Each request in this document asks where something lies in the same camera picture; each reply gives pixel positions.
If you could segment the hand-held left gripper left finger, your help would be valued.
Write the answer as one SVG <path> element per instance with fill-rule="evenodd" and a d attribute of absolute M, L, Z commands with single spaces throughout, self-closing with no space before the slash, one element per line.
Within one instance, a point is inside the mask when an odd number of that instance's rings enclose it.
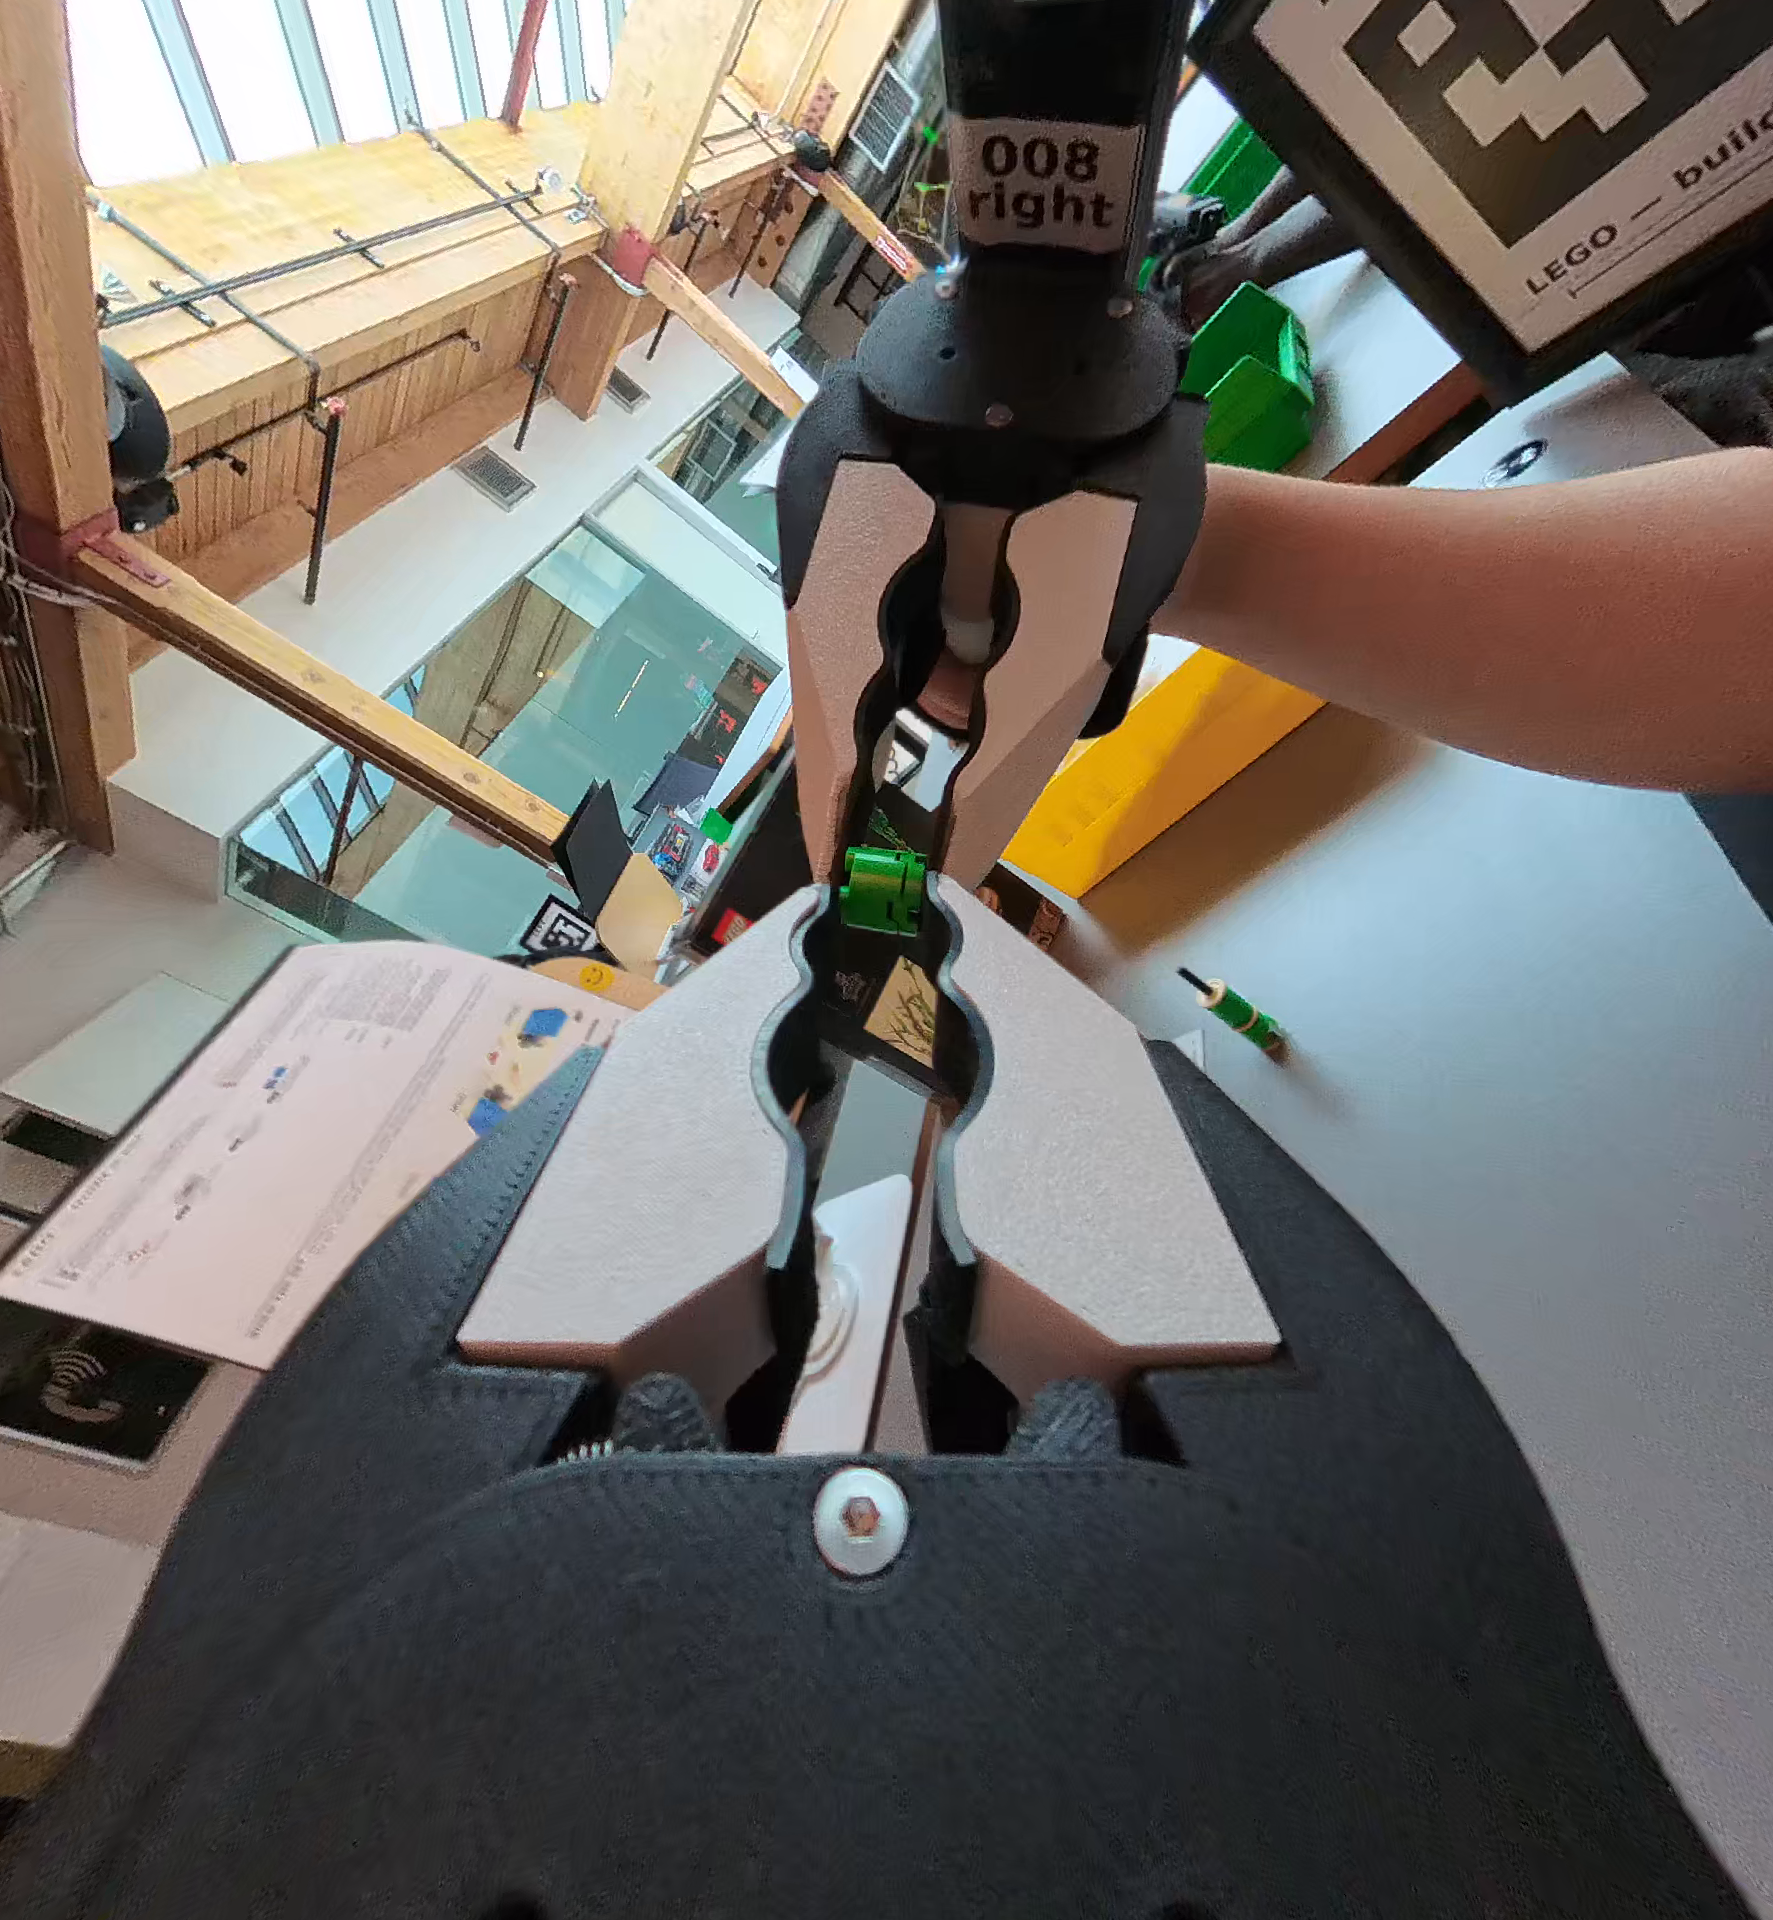
<path fill-rule="evenodd" d="M 825 884 L 625 1022 L 458 1330 L 459 1354 L 625 1389 L 675 1374 L 774 1442 L 816 1324 L 803 1115 L 833 1082 L 811 982 Z"/>

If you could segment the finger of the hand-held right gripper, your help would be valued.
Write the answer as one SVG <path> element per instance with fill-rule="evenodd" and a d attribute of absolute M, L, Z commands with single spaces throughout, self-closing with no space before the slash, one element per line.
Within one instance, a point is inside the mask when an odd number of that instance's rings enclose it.
<path fill-rule="evenodd" d="M 1127 496 L 1072 493 L 1009 531 L 1017 617 L 979 676 L 974 746 L 947 788 L 939 867 L 959 884 L 990 875 L 1112 679 L 1105 646 L 1135 517 Z"/>
<path fill-rule="evenodd" d="M 842 876 L 863 832 L 896 691 L 882 614 L 934 521 L 934 502 L 898 468 L 851 458 L 833 468 L 786 614 L 803 848 L 817 884 Z"/>

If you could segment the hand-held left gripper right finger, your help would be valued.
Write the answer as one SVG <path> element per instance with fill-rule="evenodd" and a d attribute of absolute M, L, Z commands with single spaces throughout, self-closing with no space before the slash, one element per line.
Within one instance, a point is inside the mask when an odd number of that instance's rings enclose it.
<path fill-rule="evenodd" d="M 927 884 L 964 1068 L 914 1324 L 1019 1404 L 1088 1378 L 1264 1363 L 1283 1332 L 1139 1030 L 949 876 Z"/>

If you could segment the green toy brick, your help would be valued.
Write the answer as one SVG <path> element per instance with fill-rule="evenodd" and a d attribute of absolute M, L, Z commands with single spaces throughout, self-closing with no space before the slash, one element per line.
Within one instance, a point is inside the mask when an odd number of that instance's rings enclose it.
<path fill-rule="evenodd" d="M 839 921 L 848 929 L 894 940 L 921 932 L 927 868 L 907 848 L 850 846 L 838 888 Z"/>

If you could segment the person's right forearm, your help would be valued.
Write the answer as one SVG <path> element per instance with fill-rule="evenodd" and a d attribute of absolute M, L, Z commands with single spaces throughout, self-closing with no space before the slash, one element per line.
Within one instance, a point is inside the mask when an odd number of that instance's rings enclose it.
<path fill-rule="evenodd" d="M 1571 780 L 1773 790 L 1773 448 L 1519 493 L 1215 469 L 1154 632 Z"/>

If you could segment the grey desk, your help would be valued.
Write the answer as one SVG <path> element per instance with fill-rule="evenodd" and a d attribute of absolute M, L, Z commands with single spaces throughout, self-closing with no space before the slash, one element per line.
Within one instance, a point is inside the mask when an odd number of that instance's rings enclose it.
<path fill-rule="evenodd" d="M 1540 1478 L 1649 1740 L 1773 1916 L 1773 928 L 1682 796 L 1324 709 L 1066 913 L 1283 1023 L 1205 1071 L 1401 1265 Z"/>

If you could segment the yellow storage bin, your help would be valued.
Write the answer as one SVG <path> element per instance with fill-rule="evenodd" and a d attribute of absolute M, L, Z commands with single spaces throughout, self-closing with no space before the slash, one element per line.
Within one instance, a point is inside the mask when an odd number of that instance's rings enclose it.
<path fill-rule="evenodd" d="M 1080 899 L 1322 707 L 1239 659 L 1154 635 L 1124 718 L 1069 752 L 1002 858 Z"/>

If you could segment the green bamboo stalk toy piece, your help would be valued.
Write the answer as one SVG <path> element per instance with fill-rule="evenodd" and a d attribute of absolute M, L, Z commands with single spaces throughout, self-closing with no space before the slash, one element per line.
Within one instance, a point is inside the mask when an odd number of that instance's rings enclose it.
<path fill-rule="evenodd" d="M 1205 1023 L 1196 1023 L 1194 1030 L 1177 1040 L 1181 1052 L 1194 1061 L 1196 1067 L 1205 1068 L 1208 1065 L 1205 1043 L 1209 1023 L 1218 1023 L 1225 1031 L 1243 1037 L 1269 1061 L 1276 1065 L 1288 1062 L 1289 1037 L 1280 1022 L 1257 1006 L 1248 997 L 1235 992 L 1235 988 L 1220 977 L 1204 977 L 1185 966 L 1175 968 L 1175 973 L 1194 992 L 1198 1009 L 1205 1017 Z"/>

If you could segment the green storage bin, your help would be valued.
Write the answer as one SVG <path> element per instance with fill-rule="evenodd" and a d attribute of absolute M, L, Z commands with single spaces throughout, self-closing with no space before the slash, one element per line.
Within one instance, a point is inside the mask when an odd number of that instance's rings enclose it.
<path fill-rule="evenodd" d="M 1303 321 L 1274 294 L 1243 284 L 1194 332 L 1181 393 L 1220 406 L 1311 406 L 1311 354 Z"/>
<path fill-rule="evenodd" d="M 1309 445 L 1314 386 L 1306 372 L 1240 355 L 1211 383 L 1205 405 L 1209 466 L 1280 472 Z"/>

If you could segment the illustrated instruction sheet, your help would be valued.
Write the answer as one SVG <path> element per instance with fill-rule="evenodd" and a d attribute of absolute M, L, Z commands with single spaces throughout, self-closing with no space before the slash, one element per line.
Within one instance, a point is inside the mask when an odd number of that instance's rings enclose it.
<path fill-rule="evenodd" d="M 363 1251 L 634 1017 L 430 943 L 291 950 L 0 1269 L 0 1301 L 266 1370 Z"/>

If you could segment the wooden brace beam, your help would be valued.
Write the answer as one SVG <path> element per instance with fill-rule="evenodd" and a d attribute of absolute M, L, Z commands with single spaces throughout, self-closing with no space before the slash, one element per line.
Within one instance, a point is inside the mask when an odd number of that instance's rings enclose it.
<path fill-rule="evenodd" d="M 463 819 L 494 846 L 555 868 L 569 827 L 560 807 L 448 741 L 389 698 L 311 656 L 175 563 L 123 536 L 99 536 L 69 559 L 83 597 L 196 659 L 260 703 Z"/>

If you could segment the black white marker sign board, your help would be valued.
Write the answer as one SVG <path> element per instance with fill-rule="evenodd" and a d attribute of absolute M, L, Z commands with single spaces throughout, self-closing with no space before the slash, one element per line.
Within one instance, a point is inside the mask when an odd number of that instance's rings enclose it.
<path fill-rule="evenodd" d="M 1186 51 L 1494 397 L 1773 241 L 1773 3 L 1209 4 Z"/>

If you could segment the black spotlight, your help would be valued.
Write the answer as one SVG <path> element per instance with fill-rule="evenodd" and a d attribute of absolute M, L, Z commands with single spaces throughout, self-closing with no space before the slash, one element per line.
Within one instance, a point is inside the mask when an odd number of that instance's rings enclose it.
<path fill-rule="evenodd" d="M 120 529 L 152 534 L 179 510 L 171 426 L 142 372 L 106 343 L 99 352 L 108 466 Z"/>

